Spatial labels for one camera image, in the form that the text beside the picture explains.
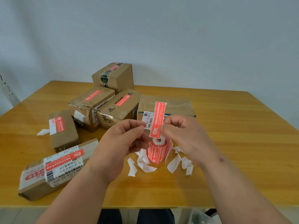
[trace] floor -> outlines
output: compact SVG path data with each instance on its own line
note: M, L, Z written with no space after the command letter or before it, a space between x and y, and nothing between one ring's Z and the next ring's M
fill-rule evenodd
M279 211L293 224L299 224L299 207L280 208ZM171 209L176 224L187 224L190 209ZM0 208L1 224L33 224L45 211L45 208ZM137 221L138 209L121 209L123 224L135 224ZM213 217L215 224L221 224L219 216Z

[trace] forearm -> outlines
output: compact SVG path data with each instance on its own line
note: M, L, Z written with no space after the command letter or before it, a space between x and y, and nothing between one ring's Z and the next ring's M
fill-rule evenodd
M290 223L222 154L202 170L223 224Z
M96 223L107 187L108 184L87 163L36 223Z

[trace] hand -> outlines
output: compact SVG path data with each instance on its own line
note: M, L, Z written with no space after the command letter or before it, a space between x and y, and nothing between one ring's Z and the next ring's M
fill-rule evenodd
M220 153L193 117L170 115L164 120L160 131L175 140L192 162L200 167Z
M126 155L148 148L151 139L144 132L145 125L144 122L133 119L122 120L109 128L99 141L87 164L107 184L121 173Z

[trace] dark blue pants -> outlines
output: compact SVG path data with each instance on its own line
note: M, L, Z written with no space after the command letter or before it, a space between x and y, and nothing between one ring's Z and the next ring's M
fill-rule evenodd
M102 209L97 224L122 224L119 209ZM140 209L137 224L175 224L170 209Z

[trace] yellow wooden surface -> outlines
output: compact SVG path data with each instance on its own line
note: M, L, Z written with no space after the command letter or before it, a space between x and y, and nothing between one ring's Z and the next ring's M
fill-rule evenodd
M48 129L49 114L67 109L66 102L92 83L53 81L0 117L0 205L50 205L61 190L29 202L17 195L23 168L54 154ZM147 95L190 99L196 119L228 158L277 205L299 205L299 132L248 92L135 86ZM82 141L101 139L105 130L78 129ZM104 207L213 207L202 171L186 177L181 166L171 174L167 163L152 173L138 167L128 177L127 158L121 175L109 186Z

